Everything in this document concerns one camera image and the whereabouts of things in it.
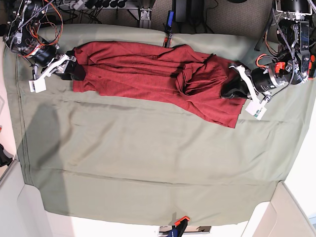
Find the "red shirt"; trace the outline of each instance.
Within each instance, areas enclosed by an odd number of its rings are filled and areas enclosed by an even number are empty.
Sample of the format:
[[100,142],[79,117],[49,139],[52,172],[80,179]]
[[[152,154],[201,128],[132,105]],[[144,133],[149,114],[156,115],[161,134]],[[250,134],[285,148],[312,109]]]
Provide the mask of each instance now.
[[172,103],[206,121],[235,127],[245,99],[223,99],[222,84],[236,76],[231,61],[194,52],[188,45],[164,48],[133,42],[90,42],[74,49],[86,71],[74,91]]

